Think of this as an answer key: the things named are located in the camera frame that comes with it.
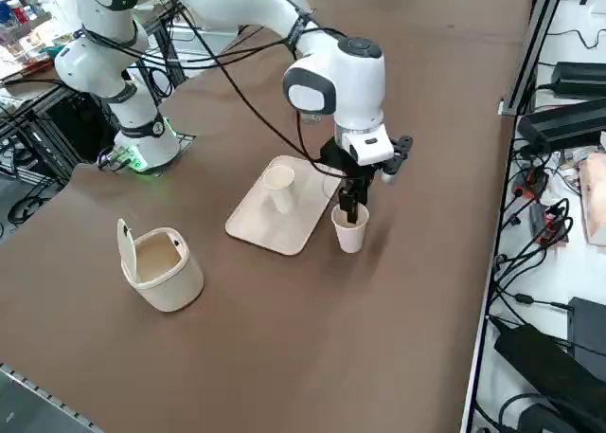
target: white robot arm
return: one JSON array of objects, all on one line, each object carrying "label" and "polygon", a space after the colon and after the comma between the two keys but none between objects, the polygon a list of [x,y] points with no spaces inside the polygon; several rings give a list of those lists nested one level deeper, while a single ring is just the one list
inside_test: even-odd
[{"label": "white robot arm", "polygon": [[[291,0],[180,1],[209,22],[268,27],[301,53],[284,75],[284,95],[298,111],[334,116],[334,139],[323,148],[322,162],[346,174],[340,199],[353,220],[374,173],[382,171],[383,180],[391,179],[412,144],[410,138],[391,140],[385,130],[381,48],[366,39],[310,31],[317,24]],[[85,36],[62,51],[56,67],[67,84],[109,104],[122,126],[116,144],[130,148],[143,160],[140,168],[148,169],[170,162],[178,154],[178,142],[147,88],[122,79],[134,57],[98,41],[100,35],[114,45],[145,51],[147,34],[132,16],[137,2],[78,0]]]}]

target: paper cup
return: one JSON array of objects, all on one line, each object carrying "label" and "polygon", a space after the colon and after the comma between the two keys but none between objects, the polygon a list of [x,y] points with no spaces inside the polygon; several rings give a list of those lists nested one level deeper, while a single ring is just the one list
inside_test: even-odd
[{"label": "paper cup", "polygon": [[369,218],[368,209],[362,204],[358,205],[358,222],[348,223],[348,214],[335,206],[330,217],[337,231],[337,238],[341,249],[346,253],[357,253],[362,249],[366,225]]},{"label": "paper cup", "polygon": [[263,185],[280,213],[294,209],[294,171],[286,165],[277,165],[263,174]]}]

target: table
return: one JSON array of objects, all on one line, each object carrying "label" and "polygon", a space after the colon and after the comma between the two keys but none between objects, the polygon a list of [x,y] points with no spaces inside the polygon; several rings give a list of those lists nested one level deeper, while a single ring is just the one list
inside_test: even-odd
[{"label": "table", "polygon": [[[163,103],[177,131],[198,136],[170,171],[141,179],[78,166],[0,253],[3,361],[105,431],[441,432],[461,424],[507,156],[494,108],[527,3],[312,5],[319,21],[383,46],[386,124],[416,139],[398,183],[372,188],[364,252],[342,253],[326,215],[293,258],[225,234],[262,169],[290,152],[212,72]],[[241,47],[274,39],[263,30]],[[296,138],[280,86],[290,62],[275,48],[230,71]],[[325,118],[304,132],[319,148],[332,126]],[[196,302],[161,315],[129,287],[119,217],[136,235],[160,225],[184,235],[206,275]],[[26,248],[38,257],[19,263]]]}]

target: power adapter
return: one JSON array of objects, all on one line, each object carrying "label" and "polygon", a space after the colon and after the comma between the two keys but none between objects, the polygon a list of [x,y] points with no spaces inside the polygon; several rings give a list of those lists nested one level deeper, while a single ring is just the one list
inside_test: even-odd
[{"label": "power adapter", "polygon": [[534,326],[511,329],[497,318],[490,321],[501,333],[494,348],[528,383],[553,400],[569,424],[581,432],[606,432],[606,383]]},{"label": "power adapter", "polygon": [[551,84],[545,88],[567,99],[606,97],[606,64],[558,62],[551,74]]}]

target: wire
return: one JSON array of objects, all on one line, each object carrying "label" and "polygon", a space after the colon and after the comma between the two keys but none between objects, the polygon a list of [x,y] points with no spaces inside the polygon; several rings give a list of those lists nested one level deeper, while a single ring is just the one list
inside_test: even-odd
[{"label": "wire", "polygon": [[599,45],[599,34],[601,32],[606,32],[606,28],[601,28],[600,30],[597,31],[596,40],[594,41],[594,43],[592,45],[589,45],[587,43],[587,41],[583,38],[583,35],[576,28],[573,28],[571,30],[566,30],[564,32],[547,33],[547,36],[559,37],[561,35],[566,35],[568,33],[576,33],[577,36],[579,37],[580,42],[583,43],[583,46],[585,46],[585,49],[595,49],[595,48],[597,48],[597,45]]},{"label": "wire", "polygon": [[513,298],[516,302],[518,302],[522,305],[534,305],[534,304],[546,305],[548,307],[559,308],[566,312],[572,312],[574,310],[573,307],[566,305],[565,303],[552,302],[552,301],[547,301],[547,300],[536,300],[533,296],[529,296],[528,294],[523,294],[523,293],[512,294],[501,287],[499,287],[498,290],[499,290],[499,293],[501,293],[505,296],[508,296],[510,298]]},{"label": "wire", "polygon": [[[238,35],[241,35],[242,32],[244,31],[244,28],[242,30],[240,30],[238,32]],[[242,43],[244,43],[246,40],[254,37],[255,35],[257,35],[259,32],[261,32],[263,30],[263,27],[259,27],[257,30],[249,33],[248,35],[246,35],[245,37],[242,37],[241,39],[239,39],[237,42],[235,42],[234,44],[232,44],[230,47],[228,47],[225,52],[229,52],[231,51],[234,47],[241,45]]]},{"label": "wire", "polygon": [[[293,59],[295,61],[297,60],[295,51],[293,51]],[[321,158],[313,158],[307,150],[307,147],[305,147],[305,140],[303,139],[303,132],[301,131],[301,112],[299,110],[296,110],[296,135],[299,138],[299,146],[301,147],[301,151],[303,151],[303,153],[310,160],[310,162],[319,162]]]},{"label": "wire", "polygon": [[[32,206],[41,207],[44,203],[48,202],[48,198],[43,198],[42,193],[50,186],[55,184],[57,179],[43,179],[32,187],[32,189],[22,199],[17,201],[9,210],[7,218],[11,225],[19,227],[25,223],[35,212],[30,213],[29,208]],[[34,190],[42,187],[42,189],[35,195],[32,195]]]},{"label": "wire", "polygon": [[553,168],[546,168],[548,171],[553,172],[554,174],[558,175],[561,180],[563,180],[564,184],[566,185],[566,187],[568,187],[568,189],[570,191],[572,191],[573,193],[575,193],[578,197],[580,197],[580,191],[578,191],[573,185],[570,184],[570,182],[568,182],[568,180],[563,176],[563,174],[560,172],[560,167],[558,167],[556,170],[554,170]]},{"label": "wire", "polygon": [[596,416],[589,414],[585,409],[582,409],[578,406],[573,405],[572,403],[568,403],[567,401],[558,398],[558,397],[551,397],[549,395],[543,395],[541,393],[521,393],[519,395],[516,395],[515,397],[511,397],[510,399],[508,399],[506,402],[503,403],[503,405],[501,406],[501,409],[499,410],[499,419],[498,419],[498,423],[501,426],[505,426],[503,424],[503,417],[505,416],[505,411],[508,409],[508,407],[510,407],[513,403],[517,402],[518,400],[524,400],[527,398],[536,398],[536,399],[540,399],[540,400],[546,400],[552,404],[556,404],[557,405],[562,405],[565,406],[566,409],[570,409],[571,411],[575,411],[575,413],[577,415],[580,415],[582,418],[585,419],[585,421],[590,421],[591,424],[594,424],[595,426],[599,426],[600,430],[602,432],[606,431],[606,422],[603,420],[600,420],[599,418],[597,418]]},{"label": "wire", "polygon": [[[513,153],[513,160],[515,161],[516,158],[515,156],[520,152],[520,149],[518,149],[517,151],[515,151]],[[538,167],[534,167],[534,160],[531,161],[531,165],[532,165],[532,169],[533,170],[537,170],[539,173],[539,176],[541,175],[541,173],[544,171],[545,166],[547,165],[547,163],[549,163],[549,160],[551,159],[551,156],[553,155],[553,152],[549,154],[549,156],[543,160],[542,158],[538,157],[539,159],[541,159],[541,165],[539,165]],[[518,167],[520,168],[520,171],[523,170],[523,168],[518,164]],[[505,229],[507,227],[507,225],[509,225],[510,223],[512,223],[519,215],[520,213],[522,213],[524,210],[526,210],[528,207],[530,207],[530,205],[532,203],[534,203],[535,201],[539,201],[539,198],[541,197],[541,195],[543,194],[543,192],[545,191],[545,189],[547,188],[547,183],[545,182],[545,184],[543,185],[543,187],[541,188],[541,191],[533,191],[534,193],[534,197],[531,198],[529,201],[527,201],[523,206],[521,206],[518,210],[516,210],[515,212],[513,212],[511,215],[509,215],[509,217],[501,224],[501,228],[500,231],[503,231],[503,229]]]},{"label": "wire", "polygon": [[518,199],[520,196],[521,196],[520,194],[518,194],[518,195],[514,195],[514,196],[513,196],[513,198],[511,198],[511,201],[509,201],[509,202],[508,202],[508,204],[507,204],[505,207],[503,207],[502,213],[507,212],[507,211],[508,211],[508,209],[509,209],[511,206],[513,206],[513,203],[515,203],[516,199]]},{"label": "wire", "polygon": [[[164,77],[169,82],[169,85],[167,86],[166,90],[162,90],[160,88],[160,86],[155,80],[155,77],[153,76],[154,73],[158,72],[164,75]],[[158,68],[155,66],[148,68],[148,81],[150,82],[151,90],[155,93],[157,97],[160,97],[161,99],[167,99],[168,97],[170,97],[172,92],[174,92],[174,83],[170,79],[170,76],[167,74],[167,72],[164,71],[162,68]]]},{"label": "wire", "polygon": [[[496,280],[496,283],[499,284],[500,281],[506,277],[507,275],[509,275],[511,273],[511,271],[513,271],[514,269],[517,269],[518,267],[520,267],[521,265],[523,265],[524,263],[526,263],[527,259],[530,256],[534,256],[536,254],[538,254],[541,251],[544,251],[550,247],[552,247],[553,245],[557,244],[561,239],[563,239],[564,236],[567,236],[568,233],[570,232],[570,229],[572,228],[572,225],[574,223],[572,217],[568,216],[568,209],[565,211],[563,218],[561,218],[562,222],[569,222],[570,226],[568,228],[566,228],[565,233],[561,234],[561,235],[556,235],[556,237],[553,238],[553,240],[548,241],[547,244],[542,244],[538,249],[531,251],[530,253],[526,253],[526,251],[533,245],[536,243],[536,240],[547,230],[548,227],[553,226],[553,222],[550,224],[546,224],[539,232],[537,232],[534,236],[532,236],[532,239],[528,242],[528,244],[526,244],[524,246],[524,248],[522,248],[522,250],[520,250],[520,252],[518,253],[517,256],[515,256],[514,258],[510,259],[511,263],[508,265],[508,267],[505,269],[505,272],[501,275],[501,277],[499,279]],[[525,259],[521,262],[518,262],[517,264],[515,263],[516,261],[518,261],[519,259],[521,259],[521,257],[525,254]]]},{"label": "wire", "polygon": [[498,431],[501,431],[501,425],[499,425],[498,422],[496,422],[491,416],[487,414],[484,409],[482,409],[482,406],[477,403],[477,400],[473,403],[473,407],[480,414],[480,416],[482,416],[486,420],[486,422],[488,422],[493,428],[496,428]]},{"label": "wire", "polygon": [[[175,0],[170,0],[170,1],[172,2],[173,5],[176,5],[176,1]],[[234,91],[236,92],[236,94],[238,94],[238,96],[244,102],[244,104],[246,104],[246,106],[248,107],[248,109],[250,109],[253,112],[253,114],[261,122],[263,122],[265,124],[265,126],[267,128],[269,128],[276,136],[278,136],[280,139],[282,139],[282,141],[284,143],[286,143],[291,149],[293,149],[295,152],[297,152],[298,154],[300,154],[301,156],[303,156],[306,160],[308,160],[317,171],[319,171],[319,172],[321,172],[321,173],[323,173],[323,174],[325,174],[327,176],[335,177],[335,178],[338,178],[338,179],[345,179],[345,180],[353,180],[354,179],[354,178],[348,177],[346,175],[340,175],[340,174],[335,174],[333,172],[321,170],[315,164],[315,162],[313,161],[313,159],[310,156],[308,156],[308,154],[306,153],[307,150],[299,149],[298,147],[296,147],[296,145],[288,137],[286,137],[285,135],[283,135],[274,125],[272,125],[272,123],[269,122],[269,120],[267,120],[267,118],[265,118],[257,110],[257,108],[255,108],[255,106],[250,102],[250,100],[242,93],[241,89],[238,87],[238,85],[236,84],[236,82],[234,81],[234,79],[231,77],[231,75],[229,74],[229,72],[225,68],[228,65],[228,63],[222,63],[218,59],[217,55],[210,48],[210,46],[205,41],[205,39],[202,37],[202,35],[198,31],[198,29],[191,23],[191,21],[189,20],[189,18],[184,13],[182,13],[182,15],[183,15],[183,18],[186,20],[187,24],[191,27],[191,29],[196,34],[196,38],[200,41],[200,43],[202,43],[202,45],[205,47],[205,49],[208,52],[208,54],[210,54],[210,57],[213,59],[213,61],[215,61],[215,63],[217,64],[217,66],[222,70],[223,74],[225,75],[225,78],[231,84],[231,86],[234,89]],[[328,28],[324,28],[324,27],[314,27],[314,28],[311,28],[309,30],[304,30],[304,33],[309,33],[311,31],[318,31],[318,30],[320,30],[320,31],[332,31],[332,32],[335,32],[335,33],[340,33],[337,30],[328,29]]]},{"label": "wire", "polygon": [[[194,30],[194,27],[195,26],[193,24],[190,26],[190,28],[192,30]],[[155,66],[172,66],[175,63],[177,63],[177,64],[179,64],[179,63],[206,63],[206,62],[214,60],[212,57],[204,57],[204,58],[199,58],[199,59],[184,59],[184,60],[182,60],[182,59],[164,59],[163,57],[153,56],[147,52],[139,51],[139,50],[133,49],[131,47],[125,47],[110,38],[104,37],[103,35],[99,35],[98,33],[92,32],[90,30],[88,30],[86,32],[86,35],[89,38],[91,38],[91,40],[93,42],[97,43],[98,45],[110,47],[112,49],[120,51],[120,52],[127,54],[131,57],[134,57],[136,59],[143,60],[143,61],[150,63],[152,65],[155,65]],[[266,45],[249,47],[249,48],[240,49],[240,50],[236,50],[236,51],[230,51],[230,52],[225,52],[222,54],[217,54],[215,57],[223,58],[223,57],[234,56],[236,54],[242,54],[242,53],[257,54],[258,52],[260,52],[266,48],[276,46],[276,45],[282,45],[284,43],[284,41],[285,41],[285,39],[281,39],[281,40],[278,40],[275,42],[268,43]],[[181,68],[183,68],[184,70],[204,70],[204,69],[216,68],[216,67],[217,67],[217,65],[211,65],[211,66],[184,66],[184,65],[181,65]]]},{"label": "wire", "polygon": [[541,264],[543,264],[543,262],[545,261],[545,259],[547,258],[547,250],[543,251],[543,254],[541,256],[541,258],[535,262],[534,264],[530,265],[529,267],[524,268],[523,270],[521,270],[520,272],[518,272],[517,274],[515,274],[513,277],[511,277],[508,282],[505,284],[505,286],[500,286],[499,288],[502,289],[504,292],[506,289],[509,288],[509,286],[519,277],[521,277],[523,274],[525,274],[526,272],[532,270],[532,269],[536,269],[537,267],[539,267]]}]

